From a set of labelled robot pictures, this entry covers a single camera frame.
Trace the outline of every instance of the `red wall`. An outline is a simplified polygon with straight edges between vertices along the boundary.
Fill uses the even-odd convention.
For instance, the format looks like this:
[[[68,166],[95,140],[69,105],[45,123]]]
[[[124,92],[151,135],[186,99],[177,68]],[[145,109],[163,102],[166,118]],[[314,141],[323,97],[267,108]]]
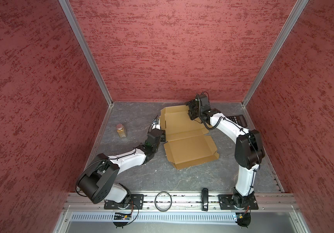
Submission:
[[[0,232],[51,233],[106,108],[58,1],[0,1]]]
[[[71,0],[115,101],[243,100],[296,0]]]
[[[313,232],[334,232],[334,2],[310,0],[248,104]]]

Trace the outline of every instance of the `black mounting plate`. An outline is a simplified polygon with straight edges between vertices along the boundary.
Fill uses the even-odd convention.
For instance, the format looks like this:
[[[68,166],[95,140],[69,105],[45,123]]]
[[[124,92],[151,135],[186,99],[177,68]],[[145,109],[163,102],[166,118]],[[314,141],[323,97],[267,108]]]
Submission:
[[[227,195],[226,194],[219,194],[218,195],[221,210],[238,210],[237,208],[235,208],[235,206],[229,204],[228,202],[223,201],[224,199],[231,200],[232,196],[233,196],[233,194],[227,194]],[[255,197],[250,199],[250,208],[252,210],[258,210],[259,209],[258,202],[256,201]]]
[[[143,198],[144,198],[144,194],[131,194],[131,201],[133,201],[133,203],[139,208],[139,210],[142,209]],[[105,200],[104,209],[105,210],[130,210],[131,205],[128,205],[125,209],[121,209],[119,208],[119,204],[116,203],[115,201]]]

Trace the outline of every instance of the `spice jar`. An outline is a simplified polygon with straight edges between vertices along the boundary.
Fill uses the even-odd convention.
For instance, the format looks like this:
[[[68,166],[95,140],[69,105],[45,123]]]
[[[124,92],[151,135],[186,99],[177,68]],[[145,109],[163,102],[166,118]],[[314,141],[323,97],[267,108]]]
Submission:
[[[120,138],[127,137],[127,131],[122,124],[117,124],[117,132]]]

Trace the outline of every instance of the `unfolded cardboard box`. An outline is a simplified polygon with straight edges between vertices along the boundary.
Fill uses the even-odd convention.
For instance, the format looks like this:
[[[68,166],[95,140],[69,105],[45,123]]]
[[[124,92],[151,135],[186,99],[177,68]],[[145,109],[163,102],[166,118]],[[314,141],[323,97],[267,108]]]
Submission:
[[[160,127],[166,131],[164,149],[168,161],[177,169],[183,169],[217,160],[219,154],[208,129],[197,119],[190,120],[189,107],[166,107],[160,112]]]

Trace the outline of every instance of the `robotic arm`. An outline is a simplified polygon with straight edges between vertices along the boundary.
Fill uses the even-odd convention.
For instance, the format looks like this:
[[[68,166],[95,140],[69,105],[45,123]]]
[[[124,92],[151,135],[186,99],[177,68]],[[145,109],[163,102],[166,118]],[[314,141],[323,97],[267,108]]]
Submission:
[[[160,130],[159,119],[154,119],[152,126],[144,144],[117,156],[98,154],[79,176],[76,186],[94,204],[106,198],[118,203],[120,208],[127,207],[131,192],[122,184],[114,184],[114,181],[119,173],[149,162],[158,151],[160,142],[165,142],[165,131]]]
[[[264,158],[263,144],[257,130],[248,130],[229,120],[219,110],[212,109],[203,93],[185,103],[189,106],[191,120],[199,118],[208,130],[221,130],[235,142],[235,160],[239,164],[238,180],[233,189],[231,203],[237,209],[244,209],[253,200],[255,174]]]

